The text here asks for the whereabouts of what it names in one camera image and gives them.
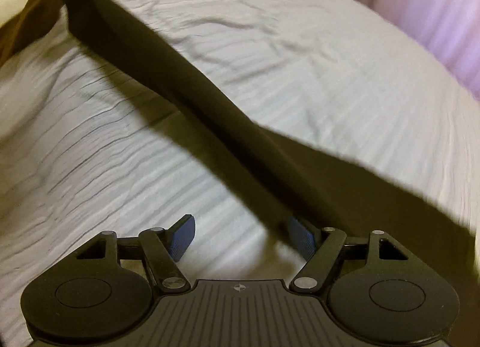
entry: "bed mattress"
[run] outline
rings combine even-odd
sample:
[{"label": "bed mattress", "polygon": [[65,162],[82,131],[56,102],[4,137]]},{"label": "bed mattress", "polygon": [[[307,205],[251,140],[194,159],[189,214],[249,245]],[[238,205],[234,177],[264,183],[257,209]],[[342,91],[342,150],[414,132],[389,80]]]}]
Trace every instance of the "bed mattress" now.
[{"label": "bed mattress", "polygon": [[[116,1],[255,122],[356,161],[476,231],[479,103],[379,15],[353,0]],[[30,340],[23,288],[102,230],[136,236],[193,214],[196,238],[179,263],[187,278],[289,281],[302,258],[229,190],[201,135],[66,24],[0,69],[7,345]]]}]

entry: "white bedsheet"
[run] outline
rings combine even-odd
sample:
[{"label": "white bedsheet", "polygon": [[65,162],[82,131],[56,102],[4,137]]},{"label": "white bedsheet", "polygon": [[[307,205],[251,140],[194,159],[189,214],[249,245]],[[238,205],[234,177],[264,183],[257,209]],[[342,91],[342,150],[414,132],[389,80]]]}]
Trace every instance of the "white bedsheet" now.
[{"label": "white bedsheet", "polygon": [[[480,107],[424,49],[352,0],[117,0],[262,125],[374,169],[452,219],[480,215]],[[88,55],[63,18],[0,69],[0,332],[29,341],[30,280],[102,230],[185,213],[195,278],[289,280],[276,243],[161,98]]]}]

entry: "brown fabric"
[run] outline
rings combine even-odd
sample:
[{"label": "brown fabric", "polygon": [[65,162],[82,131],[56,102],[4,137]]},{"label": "brown fabric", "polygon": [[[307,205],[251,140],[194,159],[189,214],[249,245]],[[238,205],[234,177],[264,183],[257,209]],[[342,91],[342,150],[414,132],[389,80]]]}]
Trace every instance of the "brown fabric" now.
[{"label": "brown fabric", "polygon": [[20,14],[0,27],[0,67],[47,34],[60,16],[62,0],[28,0]]}]

